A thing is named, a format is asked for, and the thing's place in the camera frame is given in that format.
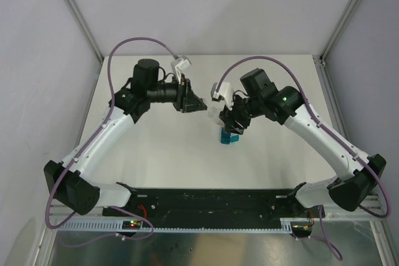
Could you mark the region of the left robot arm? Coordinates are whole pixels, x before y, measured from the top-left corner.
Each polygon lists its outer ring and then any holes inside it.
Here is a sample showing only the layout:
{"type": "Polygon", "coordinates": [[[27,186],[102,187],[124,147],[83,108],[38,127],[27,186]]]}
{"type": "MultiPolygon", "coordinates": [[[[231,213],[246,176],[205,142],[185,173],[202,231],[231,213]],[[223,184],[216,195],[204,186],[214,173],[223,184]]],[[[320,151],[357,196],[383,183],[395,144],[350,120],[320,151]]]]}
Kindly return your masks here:
{"type": "Polygon", "coordinates": [[[176,111],[192,113],[207,109],[204,101],[191,88],[184,75],[191,65],[187,57],[171,63],[170,82],[159,79],[159,62],[141,59],[133,68],[133,75],[113,94],[109,108],[90,136],[62,161],[49,161],[44,166],[47,187],[54,199],[80,215],[95,207],[116,206],[126,216],[138,209],[133,189],[124,183],[95,183],[93,176],[99,161],[116,141],[150,109],[152,103],[171,103],[176,111]]]}

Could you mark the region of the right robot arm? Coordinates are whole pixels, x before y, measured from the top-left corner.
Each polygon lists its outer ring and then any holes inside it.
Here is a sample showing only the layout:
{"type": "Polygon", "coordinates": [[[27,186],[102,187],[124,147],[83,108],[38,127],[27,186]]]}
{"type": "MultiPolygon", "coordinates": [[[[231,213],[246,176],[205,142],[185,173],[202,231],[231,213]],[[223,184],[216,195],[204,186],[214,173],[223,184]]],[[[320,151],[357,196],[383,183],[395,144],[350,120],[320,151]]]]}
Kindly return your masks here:
{"type": "Polygon", "coordinates": [[[216,84],[213,97],[224,100],[219,117],[225,131],[241,135],[253,118],[264,116],[296,133],[326,160],[335,176],[317,183],[302,183],[288,201],[292,215],[303,216],[311,207],[336,204],[354,211],[377,185],[387,164],[380,155],[370,156],[324,123],[300,92],[291,86],[278,90],[265,71],[256,68],[240,78],[246,97],[236,95],[227,82],[216,84]]]}

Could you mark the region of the teal weekly pill organizer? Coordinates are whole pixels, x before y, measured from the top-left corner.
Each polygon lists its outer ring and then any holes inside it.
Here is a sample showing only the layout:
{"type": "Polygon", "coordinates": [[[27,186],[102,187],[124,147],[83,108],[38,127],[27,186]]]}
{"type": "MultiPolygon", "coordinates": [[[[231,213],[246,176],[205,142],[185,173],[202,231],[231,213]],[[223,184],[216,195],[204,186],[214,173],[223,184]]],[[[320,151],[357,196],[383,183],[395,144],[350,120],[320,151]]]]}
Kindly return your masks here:
{"type": "Polygon", "coordinates": [[[219,141],[222,145],[230,145],[231,143],[239,141],[239,135],[235,133],[229,133],[225,131],[224,128],[221,128],[219,141]]]}

